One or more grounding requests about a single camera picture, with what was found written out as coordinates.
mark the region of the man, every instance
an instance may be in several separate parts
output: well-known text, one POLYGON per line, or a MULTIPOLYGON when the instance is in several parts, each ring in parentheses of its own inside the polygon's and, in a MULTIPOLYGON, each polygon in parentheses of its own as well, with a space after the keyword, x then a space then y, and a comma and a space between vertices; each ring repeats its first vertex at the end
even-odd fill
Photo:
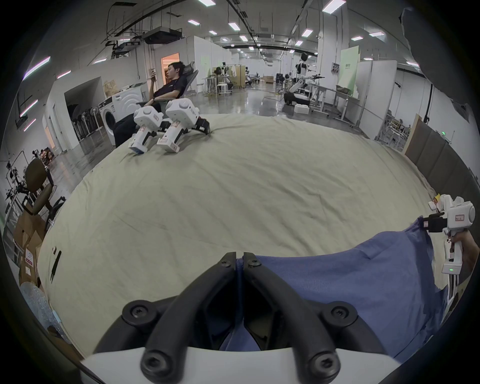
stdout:
MULTIPOLYGON (((167 77, 170 82, 156 92, 153 91, 153 85, 156 78, 155 76, 152 76, 150 78, 152 83, 150 84, 149 101, 145 105, 148 106, 156 103, 153 107, 158 112, 165 112, 161 111, 158 102, 168 98, 178 99, 183 95, 187 88, 187 78, 182 76, 184 69, 185 65, 181 61, 171 63, 167 70, 167 77)), ((115 137, 115 146, 117 148, 132 137, 136 125, 137 124, 133 121, 133 113, 115 123, 113 126, 113 136, 115 137)))

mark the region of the blue cloth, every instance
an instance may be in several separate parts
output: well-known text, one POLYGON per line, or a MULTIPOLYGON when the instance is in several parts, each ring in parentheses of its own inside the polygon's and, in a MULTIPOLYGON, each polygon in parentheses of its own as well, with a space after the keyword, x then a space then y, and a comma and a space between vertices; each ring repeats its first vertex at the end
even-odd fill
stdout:
MULTIPOLYGON (((405 362, 438 331, 446 307, 447 288, 435 286, 432 241, 421 223, 419 218, 404 231, 382 232, 331 255, 257 258, 304 299, 353 305, 388 355, 405 362)), ((259 350, 238 324, 223 349, 259 350)))

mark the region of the beige bedsheet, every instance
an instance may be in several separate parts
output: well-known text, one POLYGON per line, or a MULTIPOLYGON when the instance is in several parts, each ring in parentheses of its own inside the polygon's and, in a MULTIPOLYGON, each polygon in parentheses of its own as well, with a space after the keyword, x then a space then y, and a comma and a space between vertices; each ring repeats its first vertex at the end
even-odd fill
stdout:
MULTIPOLYGON (((430 213, 425 179, 376 142, 281 117, 205 117, 210 136, 189 133, 176 155, 113 151, 48 232, 42 285, 84 356, 126 303, 179 294, 226 252, 340 252, 430 213), (53 247, 62 254, 50 282, 53 247)), ((433 243, 442 288, 442 235, 433 243)))

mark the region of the brown chair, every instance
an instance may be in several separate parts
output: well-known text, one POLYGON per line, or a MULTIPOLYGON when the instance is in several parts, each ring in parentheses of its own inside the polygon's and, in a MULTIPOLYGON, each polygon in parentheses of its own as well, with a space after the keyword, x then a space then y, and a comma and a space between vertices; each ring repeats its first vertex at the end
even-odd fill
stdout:
POLYGON ((30 164, 28 164, 28 167, 25 170, 25 183, 27 185, 27 189, 34 194, 36 194, 38 190, 41 190, 41 192, 36 196, 32 210, 30 211, 30 209, 28 209, 26 206, 24 206, 24 208, 25 211, 31 215, 37 215, 43 207, 48 209, 49 214, 47 218, 47 225, 45 226, 46 233, 49 220, 55 217, 55 214, 65 202, 65 197, 62 196, 59 198, 52 207, 49 199, 53 189, 53 180, 49 173, 45 170, 45 165, 42 163, 42 160, 39 158, 33 159, 30 164), (49 183, 46 186, 43 186, 43 183, 47 178, 49 183))

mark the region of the cable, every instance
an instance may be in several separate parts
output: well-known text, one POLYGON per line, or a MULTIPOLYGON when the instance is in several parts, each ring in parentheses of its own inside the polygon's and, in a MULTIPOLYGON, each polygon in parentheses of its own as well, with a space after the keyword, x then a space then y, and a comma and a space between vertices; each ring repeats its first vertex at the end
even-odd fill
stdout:
POLYGON ((105 34, 107 35, 107 39, 108 39, 108 17, 110 16, 110 10, 112 9, 113 6, 114 4, 110 5, 110 8, 108 9, 108 13, 107 13, 107 25, 105 26, 105 34))

